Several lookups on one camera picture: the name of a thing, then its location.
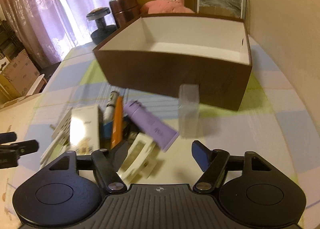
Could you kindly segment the orange pen-shaped tool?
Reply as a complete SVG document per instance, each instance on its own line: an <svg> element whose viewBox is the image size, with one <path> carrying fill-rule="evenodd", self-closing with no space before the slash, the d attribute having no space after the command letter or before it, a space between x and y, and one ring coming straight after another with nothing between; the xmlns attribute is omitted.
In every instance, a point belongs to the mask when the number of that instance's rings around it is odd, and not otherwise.
<svg viewBox="0 0 320 229"><path fill-rule="evenodd" d="M111 149L118 145L123 138L123 96L117 98L112 129Z"/></svg>

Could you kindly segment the small white dropper bottle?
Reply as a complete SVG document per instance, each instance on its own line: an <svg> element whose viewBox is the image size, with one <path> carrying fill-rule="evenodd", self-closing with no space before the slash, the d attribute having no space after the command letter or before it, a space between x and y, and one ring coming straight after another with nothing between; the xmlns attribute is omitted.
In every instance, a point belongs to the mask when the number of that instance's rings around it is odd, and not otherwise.
<svg viewBox="0 0 320 229"><path fill-rule="evenodd" d="M116 108L116 102L119 97L119 92L118 91L112 91L110 92L108 102L103 114L103 124L108 124L113 120L114 116L114 111Z"/></svg>

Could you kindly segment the blue white cream tube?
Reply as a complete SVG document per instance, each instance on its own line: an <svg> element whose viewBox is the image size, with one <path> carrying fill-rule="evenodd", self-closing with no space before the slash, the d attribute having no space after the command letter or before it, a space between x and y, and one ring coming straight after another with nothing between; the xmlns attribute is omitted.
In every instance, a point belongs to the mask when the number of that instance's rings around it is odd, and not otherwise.
<svg viewBox="0 0 320 229"><path fill-rule="evenodd" d="M111 141L112 133L113 133L113 122L108 122L106 124L103 124L103 139L105 141Z"/></svg>

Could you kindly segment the white gold rectangular box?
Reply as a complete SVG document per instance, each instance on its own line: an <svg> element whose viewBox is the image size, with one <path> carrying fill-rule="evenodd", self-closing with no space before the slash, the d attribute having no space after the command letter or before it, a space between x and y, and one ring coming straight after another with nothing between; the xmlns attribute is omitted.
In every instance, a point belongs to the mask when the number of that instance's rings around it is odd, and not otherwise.
<svg viewBox="0 0 320 229"><path fill-rule="evenodd" d="M100 148L99 106L73 108L70 124L70 150L77 155L91 155Z"/></svg>

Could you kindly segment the white plastic comb-like item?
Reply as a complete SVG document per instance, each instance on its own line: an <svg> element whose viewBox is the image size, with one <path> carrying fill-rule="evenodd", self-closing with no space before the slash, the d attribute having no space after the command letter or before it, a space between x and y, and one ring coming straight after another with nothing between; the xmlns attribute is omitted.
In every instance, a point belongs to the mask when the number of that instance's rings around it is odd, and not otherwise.
<svg viewBox="0 0 320 229"><path fill-rule="evenodd" d="M54 149L59 145L64 145L69 143L70 136L70 125L71 125L72 108L67 111L65 116L59 122L59 124L54 128L52 134L52 142L48 148L41 155L40 165L43 167L49 160Z"/></svg>

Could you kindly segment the purple cream tube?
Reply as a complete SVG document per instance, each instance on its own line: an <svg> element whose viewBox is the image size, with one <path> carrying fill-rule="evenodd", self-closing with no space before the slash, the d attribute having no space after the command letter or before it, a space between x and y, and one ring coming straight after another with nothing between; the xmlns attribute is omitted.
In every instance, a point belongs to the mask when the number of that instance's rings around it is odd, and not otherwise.
<svg viewBox="0 0 320 229"><path fill-rule="evenodd" d="M164 152L171 147L179 136L176 130L153 115L139 101L127 102L124 106L124 112L142 132L152 137Z"/></svg>

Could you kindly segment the cardboard carton on floor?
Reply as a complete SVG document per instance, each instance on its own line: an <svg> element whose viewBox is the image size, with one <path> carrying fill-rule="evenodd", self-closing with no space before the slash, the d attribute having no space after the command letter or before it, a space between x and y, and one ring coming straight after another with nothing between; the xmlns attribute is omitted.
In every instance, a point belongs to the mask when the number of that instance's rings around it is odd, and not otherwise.
<svg viewBox="0 0 320 229"><path fill-rule="evenodd" d="M16 99L27 94L39 75L24 49L1 72L1 87L11 98Z"/></svg>

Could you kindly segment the clear plastic small box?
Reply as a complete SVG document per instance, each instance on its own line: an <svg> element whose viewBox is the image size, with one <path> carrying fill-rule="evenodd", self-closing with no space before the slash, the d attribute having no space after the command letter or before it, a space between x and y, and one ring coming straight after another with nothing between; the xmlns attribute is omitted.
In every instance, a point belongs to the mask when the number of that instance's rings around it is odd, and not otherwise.
<svg viewBox="0 0 320 229"><path fill-rule="evenodd" d="M195 137L199 122L199 86L182 84L178 93L178 127L183 138Z"/></svg>

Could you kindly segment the checkered pastel tablecloth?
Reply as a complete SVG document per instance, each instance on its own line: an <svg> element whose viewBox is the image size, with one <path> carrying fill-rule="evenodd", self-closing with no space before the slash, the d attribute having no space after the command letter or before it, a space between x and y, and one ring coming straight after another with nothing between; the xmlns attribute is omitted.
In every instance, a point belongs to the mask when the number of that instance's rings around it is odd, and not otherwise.
<svg viewBox="0 0 320 229"><path fill-rule="evenodd" d="M238 111L202 105L196 138L232 155L252 150L298 183L306 194L300 225L319 226L319 134L305 105L274 61L250 42L253 71ZM1 228L18 228L11 204L14 190L39 169L54 128L72 107L105 107L112 87L93 55L94 44L73 48L44 91L1 110L1 131L20 141L35 139L39 151L1 170Z"/></svg>

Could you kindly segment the brown cardboard storage box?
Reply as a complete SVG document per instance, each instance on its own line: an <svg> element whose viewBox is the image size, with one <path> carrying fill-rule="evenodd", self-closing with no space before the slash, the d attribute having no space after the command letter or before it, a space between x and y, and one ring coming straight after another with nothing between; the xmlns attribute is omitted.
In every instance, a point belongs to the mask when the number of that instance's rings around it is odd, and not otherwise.
<svg viewBox="0 0 320 229"><path fill-rule="evenodd" d="M252 71L245 22L207 14L143 14L93 52L111 85L178 97L193 84L202 104L234 111Z"/></svg>

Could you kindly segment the pink sheer curtain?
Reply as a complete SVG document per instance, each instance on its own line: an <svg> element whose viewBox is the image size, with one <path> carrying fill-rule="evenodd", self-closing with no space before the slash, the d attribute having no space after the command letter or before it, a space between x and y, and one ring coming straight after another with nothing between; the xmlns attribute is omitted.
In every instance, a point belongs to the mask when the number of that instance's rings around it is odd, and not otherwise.
<svg viewBox="0 0 320 229"><path fill-rule="evenodd" d="M86 16L110 0L1 0L6 20L41 68L92 41Z"/></svg>

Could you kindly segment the glass dome lamp dark base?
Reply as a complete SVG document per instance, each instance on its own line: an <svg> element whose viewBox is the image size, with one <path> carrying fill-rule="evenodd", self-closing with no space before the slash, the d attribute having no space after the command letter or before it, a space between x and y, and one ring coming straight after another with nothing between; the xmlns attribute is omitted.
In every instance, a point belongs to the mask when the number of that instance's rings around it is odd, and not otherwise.
<svg viewBox="0 0 320 229"><path fill-rule="evenodd" d="M109 7L100 7L86 15L87 26L93 40L98 45L117 30Z"/></svg>

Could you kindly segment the brown metal thermos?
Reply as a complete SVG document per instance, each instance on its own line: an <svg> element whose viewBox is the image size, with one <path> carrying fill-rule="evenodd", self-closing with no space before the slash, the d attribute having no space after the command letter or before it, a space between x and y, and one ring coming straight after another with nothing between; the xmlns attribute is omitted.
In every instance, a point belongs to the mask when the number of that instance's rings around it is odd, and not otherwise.
<svg viewBox="0 0 320 229"><path fill-rule="evenodd" d="M109 5L118 28L140 15L137 0L110 0Z"/></svg>

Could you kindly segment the framed grey picture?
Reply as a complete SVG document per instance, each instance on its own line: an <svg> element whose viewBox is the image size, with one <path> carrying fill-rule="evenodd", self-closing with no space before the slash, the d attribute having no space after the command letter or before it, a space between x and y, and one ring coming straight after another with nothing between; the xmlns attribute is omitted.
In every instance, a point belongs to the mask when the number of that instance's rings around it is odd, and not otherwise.
<svg viewBox="0 0 320 229"><path fill-rule="evenodd" d="M196 12L245 19L247 0L196 0Z"/></svg>

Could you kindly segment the pink starfish plush toy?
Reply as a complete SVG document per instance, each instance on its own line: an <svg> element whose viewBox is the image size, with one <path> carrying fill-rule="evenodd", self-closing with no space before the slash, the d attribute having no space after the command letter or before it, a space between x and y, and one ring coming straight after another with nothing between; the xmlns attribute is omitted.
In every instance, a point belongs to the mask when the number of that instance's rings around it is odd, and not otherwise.
<svg viewBox="0 0 320 229"><path fill-rule="evenodd" d="M194 13L193 10L185 7L185 0L153 0L145 3L141 9L141 14L158 13Z"/></svg>

